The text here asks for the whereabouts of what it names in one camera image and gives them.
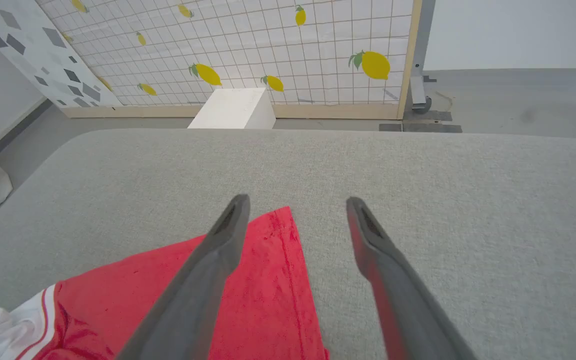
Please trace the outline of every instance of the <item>gray fabric surface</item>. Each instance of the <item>gray fabric surface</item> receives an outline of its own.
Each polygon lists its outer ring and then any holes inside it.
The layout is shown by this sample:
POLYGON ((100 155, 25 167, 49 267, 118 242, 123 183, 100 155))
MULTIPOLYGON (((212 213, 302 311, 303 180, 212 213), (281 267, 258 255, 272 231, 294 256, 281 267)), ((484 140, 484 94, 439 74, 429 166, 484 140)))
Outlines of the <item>gray fabric surface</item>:
POLYGON ((332 359, 383 359, 354 264, 359 196, 481 359, 576 359, 576 139, 302 130, 102 130, 0 208, 0 306, 205 233, 230 198, 286 205, 332 359))

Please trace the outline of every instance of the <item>white box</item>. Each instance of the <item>white box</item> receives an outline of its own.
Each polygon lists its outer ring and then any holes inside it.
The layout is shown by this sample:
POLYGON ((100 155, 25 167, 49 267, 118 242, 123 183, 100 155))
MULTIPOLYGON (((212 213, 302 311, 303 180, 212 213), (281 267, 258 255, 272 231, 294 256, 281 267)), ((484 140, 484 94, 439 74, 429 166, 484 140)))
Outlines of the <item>white box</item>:
POLYGON ((188 129, 272 129, 276 120, 265 88, 216 89, 188 129))

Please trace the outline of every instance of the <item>red cloth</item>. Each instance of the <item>red cloth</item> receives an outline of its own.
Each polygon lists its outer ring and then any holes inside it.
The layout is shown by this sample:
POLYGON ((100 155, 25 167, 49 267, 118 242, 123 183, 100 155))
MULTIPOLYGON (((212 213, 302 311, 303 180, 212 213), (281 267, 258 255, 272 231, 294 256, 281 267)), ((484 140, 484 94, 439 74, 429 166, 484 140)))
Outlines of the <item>red cloth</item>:
MULTIPOLYGON (((138 253, 58 282, 54 336, 35 358, 114 358, 203 239, 138 253)), ((221 297, 209 358, 329 358, 289 207, 249 223, 240 264, 221 297)))

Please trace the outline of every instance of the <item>lemon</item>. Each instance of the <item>lemon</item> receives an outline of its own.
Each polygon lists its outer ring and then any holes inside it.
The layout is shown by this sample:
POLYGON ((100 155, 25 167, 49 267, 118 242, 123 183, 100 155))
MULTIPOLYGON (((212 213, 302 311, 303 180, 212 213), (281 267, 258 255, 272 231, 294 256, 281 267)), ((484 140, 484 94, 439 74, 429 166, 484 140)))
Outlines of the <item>lemon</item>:
POLYGON ((137 88, 139 88, 139 90, 141 90, 141 91, 145 91, 146 94, 148 94, 148 95, 157 96, 157 91, 155 91, 155 89, 151 88, 150 85, 138 84, 137 88))
POLYGON ((84 6, 84 4, 82 4, 82 2, 80 0, 72 0, 72 6, 75 7, 77 10, 79 10, 82 13, 89 12, 88 8, 86 6, 84 6))
POLYGON ((279 80, 278 77, 266 75, 263 76, 260 80, 264 84, 268 84, 270 86, 270 89, 273 89, 274 91, 284 92, 284 83, 281 80, 279 80))
POLYGON ((200 76, 204 82, 210 85, 221 85, 222 80, 219 78, 219 74, 212 67, 206 66, 205 64, 192 64, 192 66, 188 66, 188 71, 192 75, 200 76))
POLYGON ((297 5, 295 11, 297 14, 294 16, 294 20, 297 22, 297 27, 301 27, 306 22, 306 10, 301 5, 297 5))
POLYGON ((388 59, 379 52, 367 51, 358 52, 348 59, 348 66, 353 63, 355 68, 359 70, 359 66, 363 63, 363 73, 368 75, 369 78, 378 80, 388 80, 388 73, 391 71, 391 63, 388 59))
POLYGON ((146 45, 146 38, 144 38, 144 35, 139 31, 137 31, 137 40, 141 45, 146 45))
POLYGON ((101 76, 97 76, 96 78, 99 79, 99 81, 101 82, 101 84, 104 84, 105 87, 107 87, 109 91, 113 91, 113 88, 110 87, 110 84, 106 81, 106 79, 104 79, 104 78, 101 77, 101 76))
POLYGON ((184 5, 179 5, 179 12, 181 13, 181 15, 185 16, 188 19, 195 16, 195 14, 192 11, 190 11, 188 7, 185 7, 184 5))

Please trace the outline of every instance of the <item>gray floor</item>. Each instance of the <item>gray floor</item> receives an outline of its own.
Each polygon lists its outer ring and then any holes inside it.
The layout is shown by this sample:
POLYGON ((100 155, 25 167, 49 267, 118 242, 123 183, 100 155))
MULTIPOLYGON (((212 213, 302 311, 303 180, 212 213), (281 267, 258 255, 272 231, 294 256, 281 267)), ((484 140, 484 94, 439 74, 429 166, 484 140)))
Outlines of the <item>gray floor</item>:
MULTIPOLYGON (((451 112, 464 133, 576 138, 576 70, 432 71, 425 84, 432 110, 451 112)), ((190 118, 67 118, 52 106, 0 152, 0 166, 21 185, 74 137, 117 128, 186 128, 190 118)), ((278 119, 275 129, 376 132, 383 120, 278 119)))

